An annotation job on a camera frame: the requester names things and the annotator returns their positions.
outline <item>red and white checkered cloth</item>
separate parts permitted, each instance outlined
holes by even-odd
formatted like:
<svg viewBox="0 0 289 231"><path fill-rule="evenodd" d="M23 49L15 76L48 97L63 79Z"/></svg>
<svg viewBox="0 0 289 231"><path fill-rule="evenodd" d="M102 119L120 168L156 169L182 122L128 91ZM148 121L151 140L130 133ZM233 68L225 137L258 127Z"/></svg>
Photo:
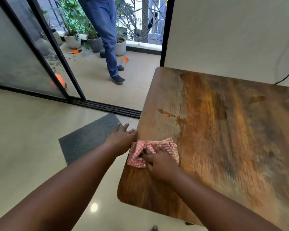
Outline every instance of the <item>red and white checkered cloth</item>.
<svg viewBox="0 0 289 231"><path fill-rule="evenodd" d="M162 141L142 141L138 140L137 143L133 143L131 149L128 153L127 164L137 168L145 168L145 160L140 158L142 150L147 147L152 153L156 153L153 149L153 144L157 144L159 147L163 146L170 155L176 160L179 164L179 154L177 150L177 145L173 142L172 138L167 138Z"/></svg>

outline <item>jeans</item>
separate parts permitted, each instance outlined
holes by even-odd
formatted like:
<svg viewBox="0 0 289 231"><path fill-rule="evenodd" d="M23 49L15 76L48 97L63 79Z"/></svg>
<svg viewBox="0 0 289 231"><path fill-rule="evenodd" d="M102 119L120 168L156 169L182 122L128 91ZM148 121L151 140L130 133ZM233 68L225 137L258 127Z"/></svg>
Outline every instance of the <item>jeans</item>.
<svg viewBox="0 0 289 231"><path fill-rule="evenodd" d="M114 0L78 0L78 2L104 42L107 69L110 77L117 76L117 10Z"/></svg>

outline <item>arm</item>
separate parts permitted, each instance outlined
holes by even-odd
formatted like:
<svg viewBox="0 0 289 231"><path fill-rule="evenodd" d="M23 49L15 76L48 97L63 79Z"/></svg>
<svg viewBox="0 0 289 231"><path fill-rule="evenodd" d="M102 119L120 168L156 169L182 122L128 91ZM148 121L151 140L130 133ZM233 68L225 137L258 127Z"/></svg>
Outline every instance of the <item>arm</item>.
<svg viewBox="0 0 289 231"><path fill-rule="evenodd" d="M182 171L163 147L141 155L150 175L169 183L210 231L281 231L258 214L205 186Z"/></svg>
<svg viewBox="0 0 289 231"><path fill-rule="evenodd" d="M0 230L72 230L116 157L137 138L137 131L119 131L104 144L65 167L0 218Z"/></svg>

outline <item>person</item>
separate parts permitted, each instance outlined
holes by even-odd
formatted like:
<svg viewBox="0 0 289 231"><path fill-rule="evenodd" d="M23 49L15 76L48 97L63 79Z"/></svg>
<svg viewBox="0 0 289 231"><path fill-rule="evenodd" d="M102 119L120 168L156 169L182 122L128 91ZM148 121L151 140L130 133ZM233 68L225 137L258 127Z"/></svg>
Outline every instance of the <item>person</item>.
<svg viewBox="0 0 289 231"><path fill-rule="evenodd" d="M2 230L72 230L116 157L137 140L137 130L119 130L105 143L52 176L0 218ZM209 231L280 231L261 216L202 184L177 166L162 147L141 157L151 177L172 186Z"/></svg>
<svg viewBox="0 0 289 231"><path fill-rule="evenodd" d="M122 84L125 79L120 77L118 69L124 70L124 68L117 66L117 9L114 0L78 0L78 2L104 42L105 58L110 77L116 83Z"/></svg>

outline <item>forearm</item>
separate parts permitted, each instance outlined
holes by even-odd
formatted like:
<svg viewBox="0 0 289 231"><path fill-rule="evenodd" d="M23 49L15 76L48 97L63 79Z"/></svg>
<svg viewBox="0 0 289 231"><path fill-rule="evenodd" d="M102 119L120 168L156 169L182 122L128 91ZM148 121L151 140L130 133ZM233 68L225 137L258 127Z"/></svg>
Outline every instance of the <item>forearm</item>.
<svg viewBox="0 0 289 231"><path fill-rule="evenodd" d="M0 230L71 230L115 160L103 144L55 174L0 219Z"/></svg>
<svg viewBox="0 0 289 231"><path fill-rule="evenodd" d="M173 177L171 185L209 231L281 231L256 213L183 171Z"/></svg>

